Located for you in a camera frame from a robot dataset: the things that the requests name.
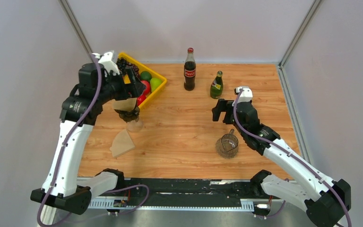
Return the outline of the brown paper coffee filter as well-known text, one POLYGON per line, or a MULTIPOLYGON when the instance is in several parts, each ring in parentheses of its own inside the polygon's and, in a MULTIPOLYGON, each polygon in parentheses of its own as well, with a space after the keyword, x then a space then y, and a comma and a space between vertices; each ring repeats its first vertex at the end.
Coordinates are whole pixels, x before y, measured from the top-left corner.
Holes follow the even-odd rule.
POLYGON ((136 108, 137 98, 129 98, 125 100, 114 100, 112 108, 118 111, 131 112, 136 108))

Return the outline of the amber coffee dripper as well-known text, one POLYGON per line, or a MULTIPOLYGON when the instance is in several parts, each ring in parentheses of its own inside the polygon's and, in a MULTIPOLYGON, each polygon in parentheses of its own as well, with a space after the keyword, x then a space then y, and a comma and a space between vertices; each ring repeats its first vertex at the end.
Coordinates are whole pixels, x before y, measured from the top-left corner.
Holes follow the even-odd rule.
POLYGON ((118 111, 119 117, 125 122, 138 121, 140 108, 136 107, 132 111, 118 111))

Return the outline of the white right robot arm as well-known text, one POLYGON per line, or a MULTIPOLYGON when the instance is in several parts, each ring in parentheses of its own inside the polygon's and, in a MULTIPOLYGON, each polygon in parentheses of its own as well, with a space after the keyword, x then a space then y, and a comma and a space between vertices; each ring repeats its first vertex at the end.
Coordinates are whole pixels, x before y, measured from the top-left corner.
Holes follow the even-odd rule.
POLYGON ((266 194, 279 197, 303 210, 318 227, 340 226, 346 218, 351 227, 351 186, 343 179, 327 176, 291 149, 272 128, 260 123, 252 102, 218 99, 212 109, 212 120, 217 122, 224 112, 223 123, 232 124, 249 148, 273 161, 293 179, 294 183, 261 170, 251 179, 251 191, 256 197, 266 194))

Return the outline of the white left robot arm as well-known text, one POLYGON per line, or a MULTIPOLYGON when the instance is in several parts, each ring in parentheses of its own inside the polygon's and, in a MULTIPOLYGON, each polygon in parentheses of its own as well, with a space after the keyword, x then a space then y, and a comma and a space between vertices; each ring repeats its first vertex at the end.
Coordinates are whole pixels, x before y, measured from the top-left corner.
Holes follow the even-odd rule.
POLYGON ((123 172, 107 168, 78 183, 78 170, 103 105, 111 100, 122 101, 116 112, 130 122, 138 117, 136 99, 144 89, 131 66, 115 72, 101 63, 84 64, 78 72, 78 83, 62 103, 60 136, 51 169, 42 187, 31 192, 31 200, 81 215, 101 194, 109 191, 122 195, 126 189, 123 172))

